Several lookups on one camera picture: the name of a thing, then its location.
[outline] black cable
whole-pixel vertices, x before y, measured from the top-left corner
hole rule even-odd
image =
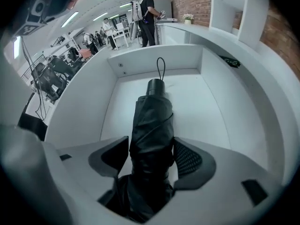
[[[34,84],[35,84],[35,86],[36,86],[36,88],[37,88],[37,94],[38,94],[38,98],[39,98],[39,106],[38,106],[38,109],[35,111],[35,113],[37,114],[37,116],[38,116],[42,121],[44,121],[44,120],[45,120],[45,117],[46,117],[46,108],[45,108],[44,100],[43,100],[43,98],[42,98],[42,96],[41,96],[41,94],[40,94],[40,91],[42,90],[42,89],[41,89],[41,84],[40,84],[40,82],[38,83],[38,84],[39,84],[39,89],[38,89],[38,84],[37,84],[37,81],[36,81],[36,79],[35,79],[35,77],[34,77],[33,69],[32,69],[32,67],[31,67],[31,65],[33,64],[33,62],[32,62],[32,59],[31,59],[31,57],[30,57],[30,54],[29,54],[29,52],[28,52],[28,50],[27,50],[27,47],[26,47],[26,44],[25,44],[23,38],[21,38],[21,45],[22,45],[22,50],[23,50],[24,57],[25,57],[25,59],[27,60],[27,62],[28,62],[28,64],[29,64],[29,68],[30,68],[30,71],[31,71],[31,74],[32,74],[32,77],[33,77]],[[44,107],[45,117],[43,117],[42,103],[43,103],[43,107]],[[41,111],[41,117],[40,117],[39,114],[37,113],[38,110]]]
[[[158,67],[158,61],[159,61],[159,59],[161,59],[161,60],[164,62],[164,73],[163,73],[163,78],[161,78],[160,71],[159,71],[159,67]],[[161,81],[163,81],[163,80],[164,80],[164,76],[165,76],[165,60],[164,60],[163,58],[159,57],[159,58],[157,59],[156,66],[157,66],[157,70],[158,70],[158,73],[159,73],[159,78],[160,78]]]

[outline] white table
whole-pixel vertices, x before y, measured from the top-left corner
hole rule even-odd
[[[119,50],[118,46],[117,46],[117,43],[116,43],[116,39],[117,38],[124,38],[127,47],[129,47],[127,39],[126,39],[126,33],[128,33],[128,35],[130,36],[130,34],[129,34],[129,28],[123,28],[123,29],[120,29],[120,30],[117,30],[117,31],[113,32],[112,38],[113,38],[114,43],[116,44],[117,50]]]

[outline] potted plant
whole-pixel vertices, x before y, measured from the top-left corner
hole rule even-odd
[[[194,19],[194,15],[192,15],[192,14],[184,14],[182,18],[184,19],[184,23],[185,24],[191,25],[192,24],[192,20]]]

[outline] small plant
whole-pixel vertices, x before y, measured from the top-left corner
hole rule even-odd
[[[184,14],[182,18],[184,20],[193,20],[194,19],[194,15],[192,15],[192,14]]]

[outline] black pants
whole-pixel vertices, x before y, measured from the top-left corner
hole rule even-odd
[[[89,44],[90,52],[95,55],[98,52],[98,49],[96,48],[96,45],[94,43]]]
[[[113,37],[112,36],[108,36],[109,41],[111,42],[111,46],[113,49],[115,49],[116,44],[114,43]]]
[[[101,38],[98,38],[98,42],[99,42],[100,47],[102,47],[103,46],[103,42],[102,42]]]
[[[145,24],[143,21],[139,21],[139,27],[142,31],[142,47],[146,47],[148,42],[150,46],[154,46],[155,45],[154,24]]]

